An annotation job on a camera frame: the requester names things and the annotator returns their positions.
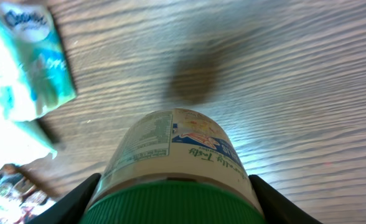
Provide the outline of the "teal Kleenex tissue pack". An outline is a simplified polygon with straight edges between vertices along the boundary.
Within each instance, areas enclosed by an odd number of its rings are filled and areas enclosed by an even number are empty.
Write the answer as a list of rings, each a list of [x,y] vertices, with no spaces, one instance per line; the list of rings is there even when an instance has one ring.
[[[32,121],[76,96],[47,7],[0,2],[0,111],[4,118]]]

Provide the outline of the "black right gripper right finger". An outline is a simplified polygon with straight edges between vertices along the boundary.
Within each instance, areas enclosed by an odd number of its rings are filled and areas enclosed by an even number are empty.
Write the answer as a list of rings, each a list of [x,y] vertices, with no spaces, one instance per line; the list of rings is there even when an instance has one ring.
[[[249,175],[248,178],[268,223],[322,224],[288,200],[258,175]]]

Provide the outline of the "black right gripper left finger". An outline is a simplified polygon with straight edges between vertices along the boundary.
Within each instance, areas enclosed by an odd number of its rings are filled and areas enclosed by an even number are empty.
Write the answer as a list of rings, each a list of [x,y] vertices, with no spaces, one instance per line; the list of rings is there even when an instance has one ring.
[[[29,221],[28,224],[78,223],[94,194],[100,178],[100,173],[92,174],[44,213]]]

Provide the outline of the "brown snack packet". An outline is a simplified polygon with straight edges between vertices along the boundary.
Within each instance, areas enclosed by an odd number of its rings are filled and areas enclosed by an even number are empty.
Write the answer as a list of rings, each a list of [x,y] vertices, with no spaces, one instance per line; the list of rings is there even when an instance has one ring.
[[[0,224],[29,223],[55,200],[33,176],[14,164],[0,169]]]

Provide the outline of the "green lid white jar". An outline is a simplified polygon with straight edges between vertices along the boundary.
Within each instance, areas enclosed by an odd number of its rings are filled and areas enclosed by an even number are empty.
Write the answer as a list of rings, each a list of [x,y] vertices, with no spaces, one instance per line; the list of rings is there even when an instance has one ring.
[[[135,123],[109,161],[82,223],[264,223],[224,130],[192,110]]]

